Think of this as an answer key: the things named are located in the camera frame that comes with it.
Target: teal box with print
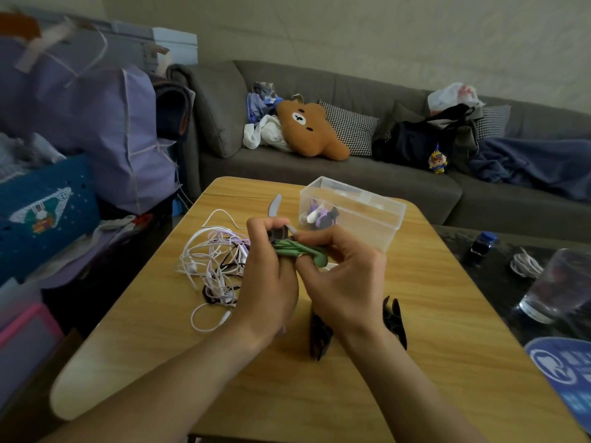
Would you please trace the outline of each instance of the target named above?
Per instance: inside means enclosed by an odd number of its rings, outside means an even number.
[[[22,282],[99,222],[85,155],[0,184],[0,285]]]

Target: gray couch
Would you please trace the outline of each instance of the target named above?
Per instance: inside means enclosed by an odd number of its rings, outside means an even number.
[[[273,82],[277,94],[301,93],[344,109],[382,118],[395,100],[426,114],[426,90],[325,71],[254,61],[172,66],[169,76],[196,92],[189,140],[180,151],[182,181],[196,199],[214,179],[236,176],[307,185],[325,175],[385,196],[413,202],[432,224],[591,243],[591,204],[519,186],[489,184],[449,172],[434,175],[369,158],[343,162],[306,158],[260,146],[241,147],[246,96],[255,81]],[[564,109],[481,97],[487,105],[511,103],[508,137],[591,139],[591,116]]]

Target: person's right hand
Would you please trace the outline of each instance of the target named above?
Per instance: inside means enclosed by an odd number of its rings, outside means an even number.
[[[304,245],[326,245],[339,263],[321,272],[310,256],[295,261],[314,312],[339,338],[384,328],[384,270],[386,255],[361,242],[338,225],[310,233],[297,233]]]

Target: person's left hand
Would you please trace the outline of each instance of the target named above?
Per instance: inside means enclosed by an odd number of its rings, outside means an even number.
[[[247,221],[251,248],[230,321],[247,327],[262,346],[269,345],[291,318],[298,299],[295,259],[277,256],[267,236],[268,230],[288,222],[289,219],[277,217],[251,217]]]

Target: person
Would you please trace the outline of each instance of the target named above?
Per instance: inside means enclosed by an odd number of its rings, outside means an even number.
[[[384,326],[385,254],[337,225],[296,234],[302,244],[326,245],[339,263],[321,272],[309,256],[277,256],[267,231],[286,223],[284,218],[247,221],[251,248],[240,300],[223,326],[42,441],[181,441],[226,383],[266,348],[290,319],[298,300],[296,271],[314,311],[333,328],[397,442],[486,441],[441,397]]]

